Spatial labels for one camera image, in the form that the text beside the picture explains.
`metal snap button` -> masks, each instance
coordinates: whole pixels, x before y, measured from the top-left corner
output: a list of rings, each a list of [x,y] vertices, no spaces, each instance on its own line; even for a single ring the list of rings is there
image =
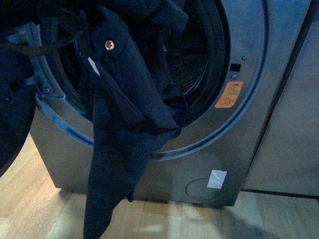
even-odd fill
[[[108,40],[105,42],[105,48],[108,50],[108,51],[112,51],[114,49],[115,45],[114,45],[114,42],[111,41],[111,40]]]

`jacket sleeve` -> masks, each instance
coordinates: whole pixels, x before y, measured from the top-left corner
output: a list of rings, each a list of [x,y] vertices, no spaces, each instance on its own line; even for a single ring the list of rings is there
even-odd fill
[[[97,0],[99,4],[137,22],[146,21],[181,34],[188,22],[184,0]]]

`dark blue jacket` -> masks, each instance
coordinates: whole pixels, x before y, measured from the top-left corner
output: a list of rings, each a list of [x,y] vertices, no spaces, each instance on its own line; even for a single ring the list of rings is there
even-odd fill
[[[186,115],[161,38],[163,29],[183,32],[183,1],[97,2],[101,21],[88,25],[91,44],[80,82],[95,142],[84,239],[98,239],[117,204],[126,196],[132,200],[152,154],[179,135]]]

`front-loading washing machine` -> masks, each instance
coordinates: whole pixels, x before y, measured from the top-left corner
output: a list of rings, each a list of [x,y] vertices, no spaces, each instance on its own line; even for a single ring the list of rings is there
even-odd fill
[[[186,1],[185,32],[168,36],[163,47],[189,105],[187,120],[181,135],[153,156],[135,199],[235,204],[310,3]],[[33,46],[67,34],[55,18],[17,30],[8,40]],[[77,44],[30,61],[32,138],[55,186],[85,193],[94,142],[77,92]]]

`washing machine door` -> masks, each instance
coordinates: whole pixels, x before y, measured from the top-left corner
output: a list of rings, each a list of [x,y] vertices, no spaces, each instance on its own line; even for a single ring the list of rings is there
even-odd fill
[[[35,111],[29,57],[0,48],[0,177],[13,163],[29,133]]]

